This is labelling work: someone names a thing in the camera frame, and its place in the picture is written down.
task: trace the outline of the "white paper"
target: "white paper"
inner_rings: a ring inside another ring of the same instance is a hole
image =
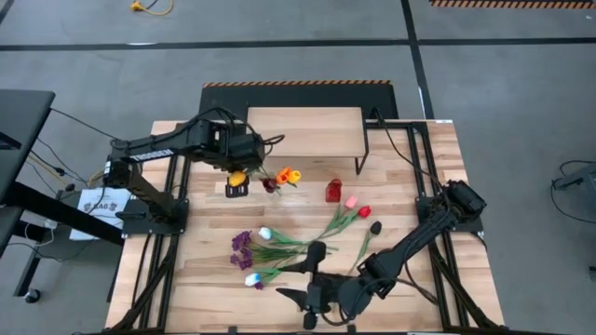
[[[124,210],[129,199],[130,192],[127,189],[112,189],[106,187],[105,191],[103,191],[102,188],[83,190],[77,208],[85,213],[89,213],[89,215],[92,215],[101,221],[122,229],[122,220],[117,218],[115,214]],[[91,210],[95,204],[98,205],[95,209]],[[71,231],[70,238],[74,241],[97,239],[97,237],[79,232],[75,229]]]

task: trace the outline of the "wooden board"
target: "wooden board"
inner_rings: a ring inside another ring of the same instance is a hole
[[[428,126],[440,179],[465,180],[454,125],[429,121]],[[170,131],[173,127],[173,122],[155,122],[153,133]],[[308,276],[283,274],[263,291],[247,288],[243,282],[250,271],[241,272],[229,263],[230,240],[243,230],[256,231],[263,225],[296,238],[317,236],[337,206],[325,203],[324,189],[333,178],[344,182],[344,199],[350,194],[357,196],[360,204],[372,207],[372,214],[327,241],[340,251],[329,256],[320,265],[320,271],[345,273],[374,221],[383,223],[383,232],[371,241],[369,253],[390,248],[408,234],[417,225],[413,168],[393,151],[383,130],[369,130],[368,136],[371,153],[359,176],[355,174],[353,162],[343,158],[267,158],[267,169],[288,165],[302,171],[299,187],[285,187],[281,197],[267,194],[255,182],[251,184],[248,197],[227,199],[224,197],[225,174],[204,164],[193,164],[189,184],[191,214],[179,246],[166,331],[220,332],[227,331],[229,326],[238,326],[240,332],[302,330],[303,314],[292,301],[276,293],[275,288],[305,289]],[[391,130],[391,136],[398,149],[409,156],[405,131]],[[418,148],[424,157],[420,139]],[[143,175],[156,187],[163,188],[167,168],[166,159],[149,162],[145,164]],[[120,320],[130,307],[144,239],[144,236],[129,238],[124,246],[106,327]],[[471,234],[453,234],[453,240],[462,284],[494,322],[502,323],[484,247]],[[141,288],[150,253],[143,266]],[[409,264],[419,284],[434,292],[427,251],[419,252]],[[156,323],[161,289],[157,292],[150,325]],[[453,323],[457,324],[453,299],[450,299],[450,310]],[[339,320],[339,317],[335,315],[333,319]],[[385,300],[373,298],[355,324],[359,331],[438,330],[440,318],[438,308],[416,290],[397,285]],[[345,331],[345,328],[333,328],[321,320],[317,330]]]
[[[286,138],[271,157],[363,157],[359,107],[250,107],[248,122],[264,139]]]

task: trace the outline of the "concrete floor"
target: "concrete floor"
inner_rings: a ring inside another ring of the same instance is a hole
[[[595,11],[411,3],[419,38],[596,36]],[[391,0],[176,0],[164,18],[127,6],[18,0],[0,25],[0,45],[407,36],[400,2]],[[596,158],[596,45],[421,52],[435,116],[454,120],[470,181],[489,204],[483,221],[507,324],[592,334],[596,225],[558,213],[549,185],[562,161]],[[123,138],[146,135],[156,119],[191,117],[204,82],[330,78],[390,79],[400,116],[423,117],[408,47],[0,52],[1,88],[53,90],[55,108]],[[56,114],[41,138],[81,175],[100,168],[108,153],[107,139]],[[50,159],[43,147],[35,150]],[[29,167],[20,179],[47,191]],[[556,195],[566,210],[596,220],[580,189]],[[47,253],[67,256],[80,246],[61,240]],[[0,333],[101,329],[119,248],[99,242],[74,261],[42,261],[34,285],[47,295],[34,305],[12,297],[29,253],[10,247],[0,260]]]

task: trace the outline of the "yellow and black warning stripe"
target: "yellow and black warning stripe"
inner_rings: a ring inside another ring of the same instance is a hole
[[[591,0],[555,1],[555,0],[430,0],[434,7],[468,7],[468,8],[532,8],[532,9],[596,9]]]
[[[367,85],[389,84],[390,80],[282,80],[254,82],[218,82],[205,83],[203,87],[255,87],[255,86],[298,86],[298,85]]]

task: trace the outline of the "red object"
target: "red object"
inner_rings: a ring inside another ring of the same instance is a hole
[[[366,219],[369,215],[371,215],[371,207],[370,206],[365,206],[363,208],[361,208],[358,211],[358,215],[362,218],[362,219]]]
[[[325,189],[325,201],[327,202],[339,202],[342,198],[342,181],[338,179],[332,180],[327,184]]]

